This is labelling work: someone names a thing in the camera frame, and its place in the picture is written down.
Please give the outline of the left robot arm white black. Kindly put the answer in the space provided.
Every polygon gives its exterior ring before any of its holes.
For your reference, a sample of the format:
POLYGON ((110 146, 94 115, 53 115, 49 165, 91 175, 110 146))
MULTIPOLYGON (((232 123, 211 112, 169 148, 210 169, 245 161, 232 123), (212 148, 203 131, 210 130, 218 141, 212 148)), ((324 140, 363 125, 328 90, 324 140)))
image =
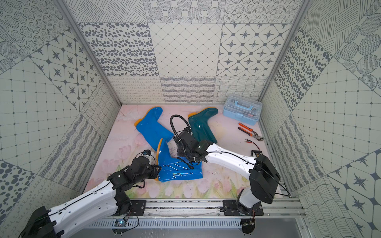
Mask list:
POLYGON ((21 231, 21 238, 68 238, 87 225, 112 215, 129 216, 133 203, 126 191, 156 179, 161 167, 145 156, 109 175, 95 188, 61 205, 36 209, 21 231))

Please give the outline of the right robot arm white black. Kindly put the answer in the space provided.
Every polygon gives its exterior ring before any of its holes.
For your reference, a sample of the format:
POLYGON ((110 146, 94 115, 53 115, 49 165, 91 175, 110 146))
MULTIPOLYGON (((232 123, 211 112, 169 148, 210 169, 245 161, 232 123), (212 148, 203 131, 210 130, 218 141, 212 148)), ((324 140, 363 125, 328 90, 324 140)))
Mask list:
POLYGON ((191 164, 200 161, 217 164, 249 181, 250 187, 243 189, 238 196, 238 206, 250 209, 259 202, 273 203, 280 175, 265 155, 244 156, 208 140, 198 141, 193 136, 190 124, 180 115, 171 116, 170 126, 174 141, 191 164))

